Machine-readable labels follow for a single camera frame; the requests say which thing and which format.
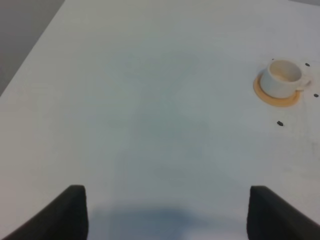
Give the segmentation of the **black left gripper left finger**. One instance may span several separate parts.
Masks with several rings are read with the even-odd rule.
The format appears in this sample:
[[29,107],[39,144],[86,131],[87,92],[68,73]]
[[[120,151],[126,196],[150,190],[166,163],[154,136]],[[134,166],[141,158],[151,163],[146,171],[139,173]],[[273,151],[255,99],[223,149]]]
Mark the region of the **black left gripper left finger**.
[[87,237],[86,189],[83,185],[71,185],[4,239],[86,240]]

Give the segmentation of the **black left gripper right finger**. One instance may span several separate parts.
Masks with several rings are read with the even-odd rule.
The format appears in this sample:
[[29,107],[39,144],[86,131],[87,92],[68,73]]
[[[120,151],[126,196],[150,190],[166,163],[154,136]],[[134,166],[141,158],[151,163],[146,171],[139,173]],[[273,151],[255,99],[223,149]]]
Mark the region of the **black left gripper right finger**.
[[252,186],[246,232],[250,240],[318,240],[320,225],[268,187]]

